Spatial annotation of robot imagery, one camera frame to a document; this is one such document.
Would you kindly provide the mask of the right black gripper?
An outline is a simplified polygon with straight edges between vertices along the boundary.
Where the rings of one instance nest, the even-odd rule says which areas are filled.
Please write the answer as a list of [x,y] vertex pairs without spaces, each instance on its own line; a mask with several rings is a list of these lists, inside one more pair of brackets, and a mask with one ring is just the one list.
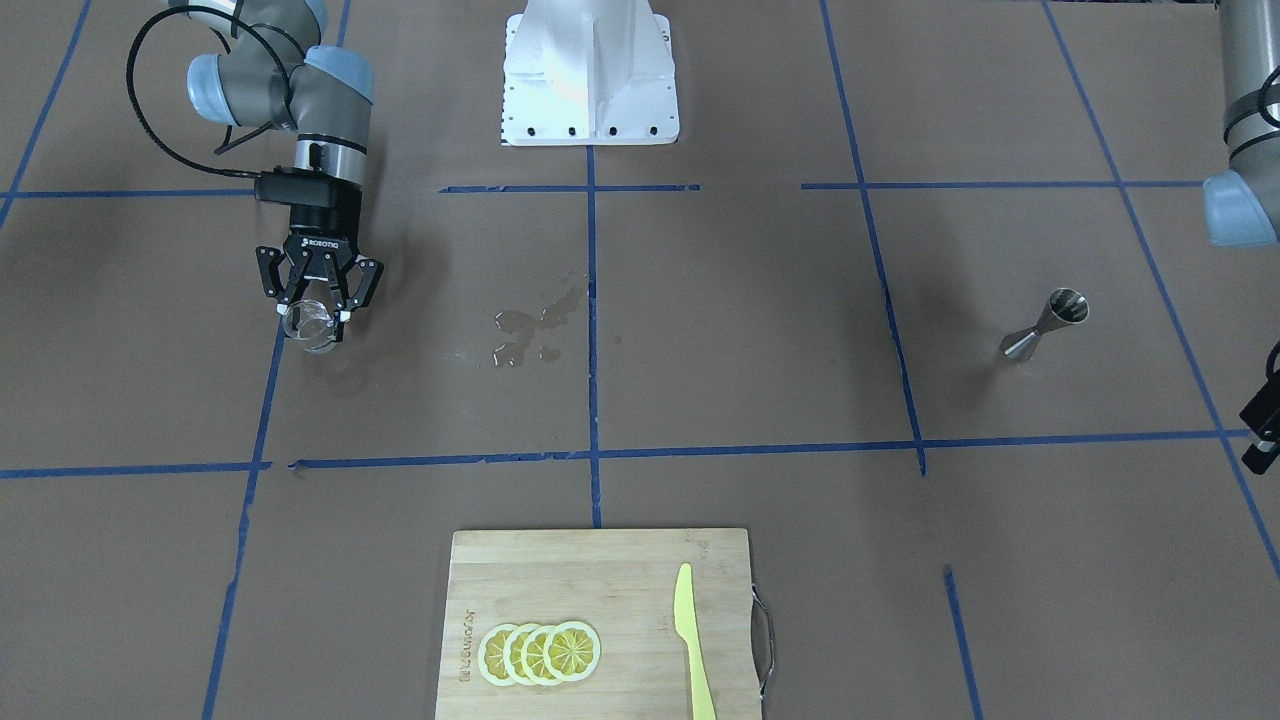
[[262,291],[275,304],[278,315],[284,316],[300,299],[296,268],[301,275],[326,275],[325,256],[335,266],[337,322],[349,322],[355,311],[372,302],[385,266],[371,258],[357,258],[362,200],[357,184],[343,184],[334,208],[289,206],[285,251],[256,247]]

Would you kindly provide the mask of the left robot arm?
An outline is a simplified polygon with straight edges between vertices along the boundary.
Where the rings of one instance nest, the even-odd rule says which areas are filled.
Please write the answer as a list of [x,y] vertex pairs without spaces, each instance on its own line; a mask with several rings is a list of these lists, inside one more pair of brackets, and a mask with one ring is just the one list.
[[1256,249],[1279,232],[1279,4],[1217,1],[1228,169],[1202,184],[1212,243]]

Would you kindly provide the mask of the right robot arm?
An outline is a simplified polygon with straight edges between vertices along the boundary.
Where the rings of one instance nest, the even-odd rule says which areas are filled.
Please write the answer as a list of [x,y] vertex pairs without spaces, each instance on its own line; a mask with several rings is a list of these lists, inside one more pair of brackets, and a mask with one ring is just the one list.
[[219,54],[186,74],[195,111],[248,137],[296,138],[287,167],[255,172],[260,202],[288,209],[285,238],[255,251],[264,293],[285,314],[321,283],[335,327],[366,307],[383,265],[358,246],[374,101],[369,61],[323,40],[321,1],[169,1],[163,18],[188,17],[220,35]]

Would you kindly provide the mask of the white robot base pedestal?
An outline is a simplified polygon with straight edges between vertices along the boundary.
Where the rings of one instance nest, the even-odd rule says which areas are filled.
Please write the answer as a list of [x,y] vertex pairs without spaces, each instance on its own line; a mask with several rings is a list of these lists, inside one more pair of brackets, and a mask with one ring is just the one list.
[[672,28],[648,1],[530,1],[506,20],[503,72],[506,146],[678,141]]

